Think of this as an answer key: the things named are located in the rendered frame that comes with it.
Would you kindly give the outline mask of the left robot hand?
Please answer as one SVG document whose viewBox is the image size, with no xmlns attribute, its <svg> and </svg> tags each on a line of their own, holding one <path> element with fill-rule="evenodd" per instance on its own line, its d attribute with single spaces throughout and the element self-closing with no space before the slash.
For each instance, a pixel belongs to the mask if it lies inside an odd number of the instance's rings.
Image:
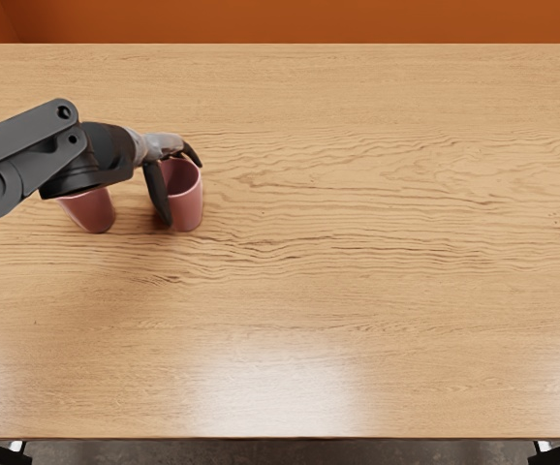
<svg viewBox="0 0 560 465">
<path fill-rule="evenodd" d="M 170 158 L 185 159 L 202 168 L 196 151 L 180 135 L 173 133 L 146 133 L 138 136 L 135 164 L 142 167 L 147 191 L 161 220 L 171 227 L 172 218 L 167 188 L 160 164 Z"/>
</svg>

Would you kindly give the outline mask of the pink cup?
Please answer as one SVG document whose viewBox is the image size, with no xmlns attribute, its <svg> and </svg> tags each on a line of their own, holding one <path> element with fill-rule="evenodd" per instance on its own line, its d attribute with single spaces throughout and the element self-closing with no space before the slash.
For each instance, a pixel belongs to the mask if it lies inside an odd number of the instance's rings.
<svg viewBox="0 0 560 465">
<path fill-rule="evenodd" d="M 203 188 L 201 170 L 191 161 L 170 158 L 160 164 L 167 188 L 171 228 L 190 232 L 202 222 Z"/>
<path fill-rule="evenodd" d="M 106 187 L 56 199 L 67 216 L 87 233 L 106 233 L 116 214 Z"/>
</svg>

